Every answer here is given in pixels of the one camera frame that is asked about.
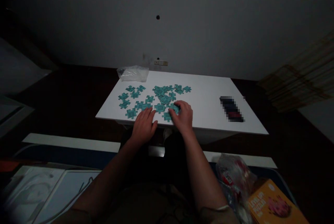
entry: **sleeve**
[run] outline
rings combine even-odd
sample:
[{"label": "sleeve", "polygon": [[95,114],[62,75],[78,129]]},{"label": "sleeve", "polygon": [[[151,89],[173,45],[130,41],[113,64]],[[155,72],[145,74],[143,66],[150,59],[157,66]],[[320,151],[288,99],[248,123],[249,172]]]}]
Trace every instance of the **sleeve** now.
[{"label": "sleeve", "polygon": [[229,206],[219,210],[202,208],[199,217],[201,223],[204,224],[239,224],[236,215]]},{"label": "sleeve", "polygon": [[90,215],[85,211],[70,209],[55,219],[51,224],[91,224]]}]

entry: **white wall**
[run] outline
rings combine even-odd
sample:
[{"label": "white wall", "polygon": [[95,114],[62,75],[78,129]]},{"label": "white wall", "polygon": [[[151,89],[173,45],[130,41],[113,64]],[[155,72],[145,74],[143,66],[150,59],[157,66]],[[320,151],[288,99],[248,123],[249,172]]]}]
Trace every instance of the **white wall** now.
[{"label": "white wall", "polygon": [[300,108],[299,112],[334,143],[334,98]]},{"label": "white wall", "polygon": [[334,28],[334,0],[10,0],[63,63],[259,80]]}]

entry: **cardboard box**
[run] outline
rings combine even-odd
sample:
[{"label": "cardboard box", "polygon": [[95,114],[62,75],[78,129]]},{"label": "cardboard box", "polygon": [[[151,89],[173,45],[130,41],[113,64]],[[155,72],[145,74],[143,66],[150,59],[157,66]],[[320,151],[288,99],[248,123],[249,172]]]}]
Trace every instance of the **cardboard box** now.
[{"label": "cardboard box", "polygon": [[308,224],[302,212],[267,180],[248,200],[250,212],[258,224]]}]

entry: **dark floor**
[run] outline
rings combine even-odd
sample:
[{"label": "dark floor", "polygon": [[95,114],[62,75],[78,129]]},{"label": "dark floor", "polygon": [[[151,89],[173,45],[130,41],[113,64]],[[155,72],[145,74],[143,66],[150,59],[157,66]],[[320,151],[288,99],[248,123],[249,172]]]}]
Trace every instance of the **dark floor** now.
[{"label": "dark floor", "polygon": [[[15,96],[35,111],[1,139],[0,157],[13,155],[31,132],[119,142],[124,128],[95,118],[117,81],[115,69],[64,66]],[[255,82],[233,82],[269,135],[237,134],[203,150],[272,157],[309,222],[334,223],[334,145],[298,111],[278,114]]]}]

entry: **plastic bag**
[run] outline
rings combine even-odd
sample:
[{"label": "plastic bag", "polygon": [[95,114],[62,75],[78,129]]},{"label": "plastic bag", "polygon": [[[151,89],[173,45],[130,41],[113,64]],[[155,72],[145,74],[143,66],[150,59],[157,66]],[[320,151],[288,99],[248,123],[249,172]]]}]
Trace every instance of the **plastic bag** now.
[{"label": "plastic bag", "polygon": [[146,82],[149,75],[148,67],[134,65],[131,67],[120,67],[117,69],[118,77],[122,81],[139,81]]},{"label": "plastic bag", "polygon": [[216,164],[216,171],[228,204],[237,218],[241,223],[253,223],[247,200],[257,176],[236,155],[222,154]]}]

